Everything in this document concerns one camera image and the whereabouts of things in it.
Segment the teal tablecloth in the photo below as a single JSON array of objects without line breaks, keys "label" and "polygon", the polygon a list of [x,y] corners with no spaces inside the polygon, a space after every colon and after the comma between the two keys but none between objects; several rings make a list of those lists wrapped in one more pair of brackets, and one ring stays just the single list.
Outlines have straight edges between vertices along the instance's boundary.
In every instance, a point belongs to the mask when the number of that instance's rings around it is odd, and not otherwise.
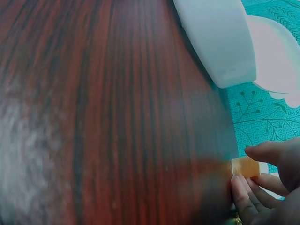
[{"label": "teal tablecloth", "polygon": [[[300,1],[242,2],[248,15],[262,16],[281,23],[300,44]],[[291,108],[284,99],[273,99],[267,91],[251,82],[228,88],[227,94],[240,156],[245,155],[244,149],[248,145],[300,136],[300,107]],[[277,168],[269,165],[269,173],[273,172],[277,172]]]}]

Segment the white plastic object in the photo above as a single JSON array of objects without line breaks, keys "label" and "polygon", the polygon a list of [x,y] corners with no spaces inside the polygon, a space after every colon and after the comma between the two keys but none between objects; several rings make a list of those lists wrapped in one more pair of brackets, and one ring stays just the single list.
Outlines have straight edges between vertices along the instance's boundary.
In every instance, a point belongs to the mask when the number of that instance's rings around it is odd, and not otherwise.
[{"label": "white plastic object", "polygon": [[240,0],[173,0],[182,26],[214,83],[256,79],[255,53]]}]

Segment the reddish-brown wood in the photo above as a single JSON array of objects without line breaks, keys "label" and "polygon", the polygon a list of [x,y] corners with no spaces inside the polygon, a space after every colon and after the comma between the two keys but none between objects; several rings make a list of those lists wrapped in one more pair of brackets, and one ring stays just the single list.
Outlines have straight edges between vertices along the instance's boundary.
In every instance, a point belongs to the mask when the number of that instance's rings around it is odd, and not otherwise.
[{"label": "reddish-brown wood", "polygon": [[88,225],[181,224],[237,155],[170,0],[1,0],[0,153],[6,224]]}]

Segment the human hand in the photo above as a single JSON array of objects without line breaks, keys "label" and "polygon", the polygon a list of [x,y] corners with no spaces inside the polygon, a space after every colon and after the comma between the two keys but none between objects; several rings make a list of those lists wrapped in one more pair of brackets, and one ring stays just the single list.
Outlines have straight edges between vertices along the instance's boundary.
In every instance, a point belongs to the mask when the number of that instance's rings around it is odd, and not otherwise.
[{"label": "human hand", "polygon": [[[264,142],[245,152],[253,160],[277,166],[280,178],[269,174],[252,179],[233,177],[233,199],[243,225],[299,225],[300,138]],[[259,186],[285,199],[277,200]]]}]

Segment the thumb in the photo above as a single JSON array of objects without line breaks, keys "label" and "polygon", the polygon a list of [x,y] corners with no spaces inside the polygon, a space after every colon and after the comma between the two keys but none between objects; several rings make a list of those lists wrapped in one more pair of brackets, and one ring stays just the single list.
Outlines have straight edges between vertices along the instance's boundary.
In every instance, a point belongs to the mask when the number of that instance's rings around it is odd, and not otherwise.
[{"label": "thumb", "polygon": [[285,142],[264,142],[257,146],[246,148],[245,153],[255,161],[278,166],[285,147]]},{"label": "thumb", "polygon": [[270,163],[278,167],[280,179],[292,192],[300,186],[300,138],[286,142],[264,142],[245,150],[255,161]]}]

